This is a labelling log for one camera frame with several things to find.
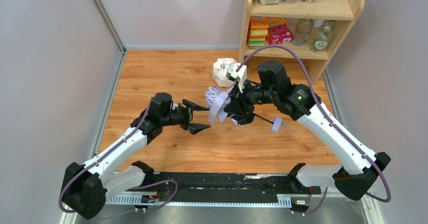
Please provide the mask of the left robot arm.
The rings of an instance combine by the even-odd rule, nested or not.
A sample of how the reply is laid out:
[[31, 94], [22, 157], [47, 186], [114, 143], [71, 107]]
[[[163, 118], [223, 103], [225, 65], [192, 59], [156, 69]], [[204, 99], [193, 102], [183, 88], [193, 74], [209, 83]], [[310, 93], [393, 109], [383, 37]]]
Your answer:
[[139, 187], [152, 170], [140, 161], [124, 171], [117, 172], [118, 167], [160, 135], [164, 127], [179, 125], [192, 135], [209, 128], [192, 122], [195, 111], [208, 110], [186, 99], [174, 103], [170, 94], [157, 93], [113, 144], [84, 163], [73, 162], [66, 168], [58, 200], [60, 210], [85, 219], [97, 216], [106, 201]]

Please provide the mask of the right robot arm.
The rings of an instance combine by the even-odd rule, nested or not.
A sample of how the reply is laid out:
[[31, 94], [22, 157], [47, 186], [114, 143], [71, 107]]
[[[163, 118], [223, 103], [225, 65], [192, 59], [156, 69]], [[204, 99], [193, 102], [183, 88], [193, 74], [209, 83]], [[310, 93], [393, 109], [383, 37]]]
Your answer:
[[234, 63], [226, 76], [235, 82], [224, 110], [239, 125], [253, 122], [257, 104], [273, 104], [277, 110], [300, 123], [324, 143], [339, 164], [313, 166], [297, 164], [289, 173], [299, 187], [336, 188], [351, 200], [360, 200], [375, 183], [391, 159], [385, 152], [374, 152], [351, 136], [329, 112], [310, 87], [293, 84], [282, 64], [275, 60], [261, 63], [260, 82], [247, 79], [245, 66]]

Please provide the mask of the lavender folding umbrella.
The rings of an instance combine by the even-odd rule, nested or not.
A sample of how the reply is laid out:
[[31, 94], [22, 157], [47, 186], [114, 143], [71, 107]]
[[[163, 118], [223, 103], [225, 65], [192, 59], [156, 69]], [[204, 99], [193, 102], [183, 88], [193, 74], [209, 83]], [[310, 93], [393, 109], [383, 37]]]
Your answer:
[[[236, 126], [242, 125], [241, 123], [238, 123], [237, 120], [234, 120], [232, 117], [229, 117], [228, 114], [225, 112], [226, 105], [231, 102], [229, 96], [231, 90], [232, 87], [224, 91], [222, 88], [214, 86], [209, 87], [208, 90], [205, 92], [205, 102], [207, 107], [209, 108], [208, 120], [211, 124], [214, 124], [216, 122], [216, 118], [218, 118], [219, 123], [223, 123], [226, 118], [230, 118]], [[288, 125], [286, 125], [283, 122], [282, 118], [276, 116], [271, 121], [257, 114], [255, 114], [254, 116], [270, 123], [270, 131], [277, 133], [279, 132], [280, 128], [283, 127], [291, 137], [294, 136], [294, 130]]]

